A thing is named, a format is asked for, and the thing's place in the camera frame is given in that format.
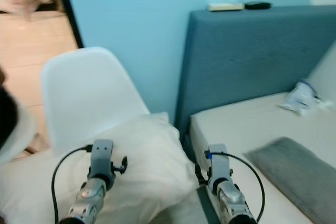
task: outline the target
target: pillowcase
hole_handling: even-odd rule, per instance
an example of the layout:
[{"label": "pillowcase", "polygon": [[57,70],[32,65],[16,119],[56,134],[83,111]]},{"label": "pillowcase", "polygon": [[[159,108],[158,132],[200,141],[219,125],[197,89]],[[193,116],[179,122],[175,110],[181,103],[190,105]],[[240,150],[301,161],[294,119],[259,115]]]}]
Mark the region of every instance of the pillowcase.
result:
[{"label": "pillowcase", "polygon": [[[116,173],[96,224],[148,223],[198,187],[194,165],[182,150],[179,132],[166,116],[144,115],[97,138],[113,140],[113,162],[120,165],[127,156],[128,168],[123,175]],[[0,209],[8,224],[54,223],[50,185],[61,158],[47,150],[1,168]],[[84,151],[72,154],[60,166],[55,181],[60,219],[87,181],[89,166],[90,154]]]},{"label": "pillowcase", "polygon": [[334,167],[287,137],[245,156],[314,223],[336,223]]}]

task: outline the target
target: white bed sheet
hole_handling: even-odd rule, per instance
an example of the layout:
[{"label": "white bed sheet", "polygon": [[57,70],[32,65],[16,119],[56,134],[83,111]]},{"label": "white bed sheet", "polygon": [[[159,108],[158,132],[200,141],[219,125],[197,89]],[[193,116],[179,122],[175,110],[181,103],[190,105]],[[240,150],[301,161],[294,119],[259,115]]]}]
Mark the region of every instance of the white bed sheet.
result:
[{"label": "white bed sheet", "polygon": [[[203,170],[210,163],[203,159],[209,144],[223,143],[227,151],[238,157],[242,153],[286,136],[313,151],[319,158],[336,167],[336,113],[319,110],[299,117],[279,108],[285,93],[252,99],[206,110],[192,116],[191,140],[196,158]],[[261,207],[261,190],[253,173],[243,164],[230,159],[233,180],[245,195],[253,215]],[[260,172],[266,194],[265,211],[260,224],[311,224],[271,182]]]}]

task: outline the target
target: white pillow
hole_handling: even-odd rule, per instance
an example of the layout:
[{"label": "white pillow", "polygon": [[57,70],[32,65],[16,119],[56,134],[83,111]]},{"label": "white pillow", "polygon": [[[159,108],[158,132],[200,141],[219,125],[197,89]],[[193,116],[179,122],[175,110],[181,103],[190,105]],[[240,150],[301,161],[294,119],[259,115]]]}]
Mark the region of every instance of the white pillow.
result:
[{"label": "white pillow", "polygon": [[[115,165],[128,157],[127,171],[117,174],[96,224],[148,223],[198,187],[194,165],[182,150],[177,129],[161,116],[141,116],[96,138],[114,141]],[[50,185],[61,158],[47,150],[1,168],[0,210],[8,224],[54,223]],[[60,219],[87,180],[89,165],[90,154],[83,151],[67,158],[58,170],[55,191]]]}]

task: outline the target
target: blue headboard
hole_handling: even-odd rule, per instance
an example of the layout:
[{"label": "blue headboard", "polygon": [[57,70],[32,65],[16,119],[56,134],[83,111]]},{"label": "blue headboard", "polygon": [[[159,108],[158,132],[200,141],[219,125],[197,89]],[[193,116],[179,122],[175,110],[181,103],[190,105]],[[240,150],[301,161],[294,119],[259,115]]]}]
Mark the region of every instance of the blue headboard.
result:
[{"label": "blue headboard", "polygon": [[336,6],[190,15],[175,126],[202,110],[289,91],[336,39]]}]

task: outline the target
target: white plastic chair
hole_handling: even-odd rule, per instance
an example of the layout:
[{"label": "white plastic chair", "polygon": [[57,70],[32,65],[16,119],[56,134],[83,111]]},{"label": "white plastic chair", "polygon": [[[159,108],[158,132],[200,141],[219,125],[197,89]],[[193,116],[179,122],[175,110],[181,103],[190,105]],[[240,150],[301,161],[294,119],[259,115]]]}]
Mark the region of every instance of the white plastic chair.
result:
[{"label": "white plastic chair", "polygon": [[34,116],[17,102],[18,120],[15,128],[0,149],[0,164],[7,163],[23,152],[34,140],[37,124]]},{"label": "white plastic chair", "polygon": [[42,93],[57,153],[149,110],[114,54],[92,47],[65,53],[43,68]]}]

